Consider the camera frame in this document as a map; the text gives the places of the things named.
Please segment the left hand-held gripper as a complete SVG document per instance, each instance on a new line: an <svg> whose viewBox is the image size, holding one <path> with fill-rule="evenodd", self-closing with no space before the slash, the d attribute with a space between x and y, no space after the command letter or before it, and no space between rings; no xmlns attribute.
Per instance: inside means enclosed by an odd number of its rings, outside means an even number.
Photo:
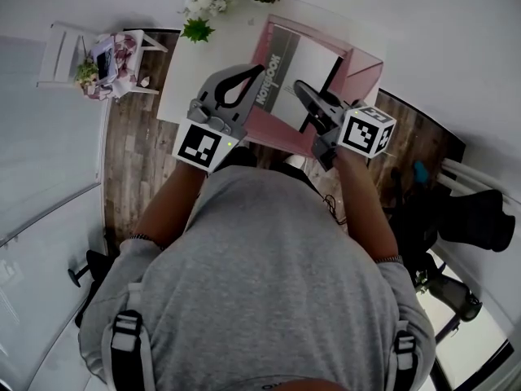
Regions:
<svg viewBox="0 0 521 391"><path fill-rule="evenodd" d="M212 74L179 124L173 156L212 173L247 136L247 121L264 82L261 64L239 64Z"/></svg>

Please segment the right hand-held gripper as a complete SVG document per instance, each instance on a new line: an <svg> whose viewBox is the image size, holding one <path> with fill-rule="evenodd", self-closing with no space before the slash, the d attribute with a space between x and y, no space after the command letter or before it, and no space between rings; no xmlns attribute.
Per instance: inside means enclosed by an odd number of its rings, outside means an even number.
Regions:
<svg viewBox="0 0 521 391"><path fill-rule="evenodd" d="M338 147L368 159L386 150L396 127L396 119L386 112L360 101L350 105L301 80L295 81L293 89L317 130L312 153L325 171L332 168Z"/></svg>

